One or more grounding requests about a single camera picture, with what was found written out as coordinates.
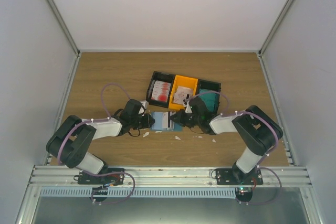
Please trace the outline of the blue card holder wallet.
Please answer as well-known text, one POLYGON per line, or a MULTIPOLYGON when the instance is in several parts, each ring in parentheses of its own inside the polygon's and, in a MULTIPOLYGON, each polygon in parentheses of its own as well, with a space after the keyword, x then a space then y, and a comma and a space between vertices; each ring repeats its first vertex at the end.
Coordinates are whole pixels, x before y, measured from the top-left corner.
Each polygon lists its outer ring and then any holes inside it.
POLYGON ((151 130, 153 131, 182 131, 182 127, 179 124, 174 123, 170 120, 170 116, 174 115, 176 112, 168 111, 168 112, 152 112, 151 116, 154 118, 155 122, 151 126, 151 130))

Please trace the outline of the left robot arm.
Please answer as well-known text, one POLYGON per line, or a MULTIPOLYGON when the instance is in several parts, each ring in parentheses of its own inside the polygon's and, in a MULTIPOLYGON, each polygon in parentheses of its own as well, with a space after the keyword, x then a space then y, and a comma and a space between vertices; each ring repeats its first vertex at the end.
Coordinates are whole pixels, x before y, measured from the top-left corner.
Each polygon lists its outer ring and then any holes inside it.
POLYGON ((66 118, 46 144, 46 151, 68 168, 88 172, 96 184, 108 179, 105 162, 88 152, 93 140, 104 137, 134 136, 131 131, 148 129, 155 119, 146 112, 147 101, 130 99, 123 109, 104 119, 66 118))

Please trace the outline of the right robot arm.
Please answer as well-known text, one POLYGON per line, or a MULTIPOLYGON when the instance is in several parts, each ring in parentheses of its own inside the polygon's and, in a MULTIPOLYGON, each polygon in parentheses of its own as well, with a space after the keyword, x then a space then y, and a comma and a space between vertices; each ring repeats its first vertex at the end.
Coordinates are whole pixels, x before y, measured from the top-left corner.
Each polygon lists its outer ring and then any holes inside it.
POLYGON ((247 183, 256 167, 277 148, 284 133, 258 106, 224 116, 210 111, 205 102, 193 98, 184 109, 170 116, 170 120, 182 127, 199 127, 204 134, 220 135, 237 132, 246 148, 232 166, 233 180, 240 185, 247 183))

